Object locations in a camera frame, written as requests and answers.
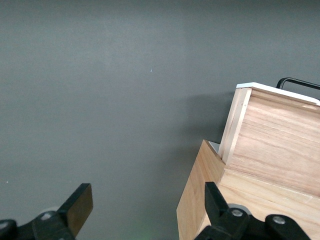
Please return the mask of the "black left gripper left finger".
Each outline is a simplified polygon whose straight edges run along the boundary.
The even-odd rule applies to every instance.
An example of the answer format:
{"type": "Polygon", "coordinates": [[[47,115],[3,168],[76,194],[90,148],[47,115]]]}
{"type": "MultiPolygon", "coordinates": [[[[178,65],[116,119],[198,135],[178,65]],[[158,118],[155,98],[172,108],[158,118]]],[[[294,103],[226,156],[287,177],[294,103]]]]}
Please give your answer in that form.
{"type": "Polygon", "coordinates": [[[32,222],[36,240],[74,240],[93,210],[92,185],[82,183],[56,211],[46,211],[32,222]]]}

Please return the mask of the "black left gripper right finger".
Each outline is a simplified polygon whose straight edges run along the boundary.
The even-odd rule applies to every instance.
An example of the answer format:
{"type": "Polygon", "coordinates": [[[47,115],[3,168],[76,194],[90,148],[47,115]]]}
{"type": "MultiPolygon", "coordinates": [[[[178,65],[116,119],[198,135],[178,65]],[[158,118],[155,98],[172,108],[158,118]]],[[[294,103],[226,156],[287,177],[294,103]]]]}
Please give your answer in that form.
{"type": "Polygon", "coordinates": [[[214,182],[204,184],[204,206],[211,225],[206,226],[197,240],[240,240],[250,217],[241,208],[230,208],[214,182]]]}

